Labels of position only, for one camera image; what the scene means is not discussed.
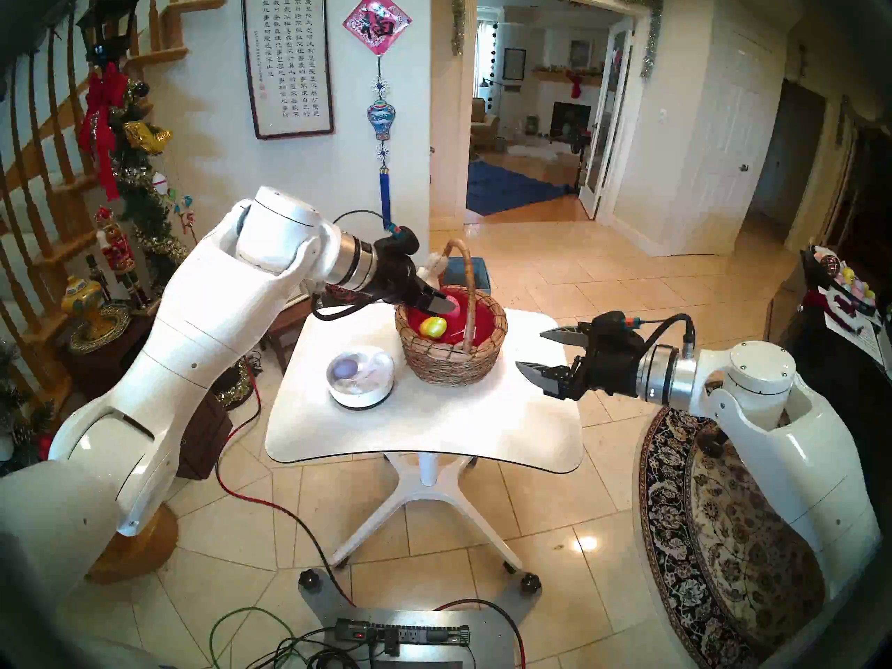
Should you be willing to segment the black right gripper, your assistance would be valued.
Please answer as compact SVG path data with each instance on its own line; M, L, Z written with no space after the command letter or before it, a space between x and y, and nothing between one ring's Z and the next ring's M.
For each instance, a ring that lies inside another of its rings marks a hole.
M559 380L556 372L539 363L517 361L521 374L542 392L559 400L580 400L586 392L640 398L637 378L644 344L605 344L594 351L584 350L590 342L591 325L562 325L540 333L540 337L564 345L570 370Z

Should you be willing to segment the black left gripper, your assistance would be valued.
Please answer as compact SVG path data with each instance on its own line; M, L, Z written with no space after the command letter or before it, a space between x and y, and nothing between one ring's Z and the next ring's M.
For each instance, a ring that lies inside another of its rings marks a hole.
M408 256L380 256L373 276L373 298L388 303L420 306L428 316L449 316L452 301L440 289L438 277L417 277Z

